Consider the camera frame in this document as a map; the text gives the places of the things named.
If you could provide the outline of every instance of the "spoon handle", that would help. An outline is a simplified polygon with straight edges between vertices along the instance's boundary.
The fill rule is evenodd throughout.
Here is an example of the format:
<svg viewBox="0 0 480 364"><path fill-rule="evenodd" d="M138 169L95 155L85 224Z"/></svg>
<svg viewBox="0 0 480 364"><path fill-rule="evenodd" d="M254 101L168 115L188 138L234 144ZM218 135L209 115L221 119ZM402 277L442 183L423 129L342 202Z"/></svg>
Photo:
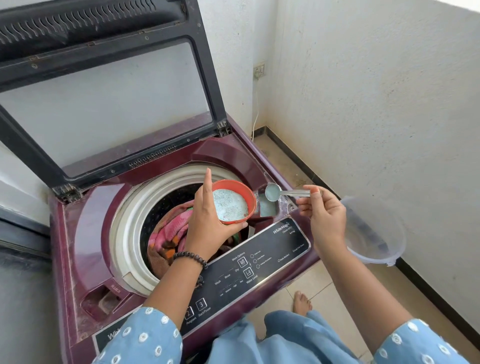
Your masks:
<svg viewBox="0 0 480 364"><path fill-rule="evenodd" d="M309 190L280 191L280 195L293 196L293 197L310 197L310 191Z"/></svg>

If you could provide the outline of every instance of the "laundry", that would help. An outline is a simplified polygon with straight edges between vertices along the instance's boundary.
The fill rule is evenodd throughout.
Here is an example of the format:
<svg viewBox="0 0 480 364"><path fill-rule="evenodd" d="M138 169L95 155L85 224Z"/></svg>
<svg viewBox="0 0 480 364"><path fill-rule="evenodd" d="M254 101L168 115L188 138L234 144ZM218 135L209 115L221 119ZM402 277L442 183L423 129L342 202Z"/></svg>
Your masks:
<svg viewBox="0 0 480 364"><path fill-rule="evenodd" d="M188 221L193 213L193 200L171 209L157 223L148 239L147 257L154 275L161 279L173 263L175 252L185 250ZM240 234L229 237L213 255L215 259L240 243Z"/></svg>

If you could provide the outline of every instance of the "woman's left hand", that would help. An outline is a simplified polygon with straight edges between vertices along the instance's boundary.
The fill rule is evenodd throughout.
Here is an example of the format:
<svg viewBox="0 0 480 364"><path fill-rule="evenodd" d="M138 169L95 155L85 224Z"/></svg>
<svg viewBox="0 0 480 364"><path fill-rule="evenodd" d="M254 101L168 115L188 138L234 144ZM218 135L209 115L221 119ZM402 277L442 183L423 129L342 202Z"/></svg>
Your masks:
<svg viewBox="0 0 480 364"><path fill-rule="evenodd" d="M208 261L225 240L247 226L246 222L231 225L220 222L213 202L212 171L207 168L204 184L195 194L185 250Z"/></svg>

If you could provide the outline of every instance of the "lid hinge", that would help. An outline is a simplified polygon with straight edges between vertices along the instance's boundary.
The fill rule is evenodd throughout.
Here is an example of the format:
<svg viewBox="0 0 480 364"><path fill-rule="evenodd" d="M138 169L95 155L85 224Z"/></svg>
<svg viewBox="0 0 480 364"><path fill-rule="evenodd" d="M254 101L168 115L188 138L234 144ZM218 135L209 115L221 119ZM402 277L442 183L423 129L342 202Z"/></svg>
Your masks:
<svg viewBox="0 0 480 364"><path fill-rule="evenodd" d="M220 135L220 137L228 135L232 132L232 128L230 127L230 123L228 122L228 120L226 118L223 119L223 120L220 120L218 123L216 123L216 129L218 130L218 135Z"/></svg>
<svg viewBox="0 0 480 364"><path fill-rule="evenodd" d="M53 193L58 197L58 199L64 204L69 204L75 201L80 200L84 195L74 185L67 183L59 187L52 188Z"/></svg>

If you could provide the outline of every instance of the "hand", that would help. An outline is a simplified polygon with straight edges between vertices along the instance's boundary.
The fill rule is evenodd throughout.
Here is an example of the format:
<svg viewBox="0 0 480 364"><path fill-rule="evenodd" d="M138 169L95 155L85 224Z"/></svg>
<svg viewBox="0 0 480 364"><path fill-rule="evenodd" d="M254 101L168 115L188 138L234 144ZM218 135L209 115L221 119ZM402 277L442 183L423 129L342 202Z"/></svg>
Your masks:
<svg viewBox="0 0 480 364"><path fill-rule="evenodd" d="M185 250L208 261L230 236L248 226L247 222L224 225L218 219L213 202L212 171L207 168L204 185L198 189L188 223Z"/></svg>
<svg viewBox="0 0 480 364"><path fill-rule="evenodd" d="M333 193L323 187L305 185L310 197L297 199L300 214L311 218L312 234L319 253L324 248L345 248L345 225L347 215L345 206Z"/></svg>

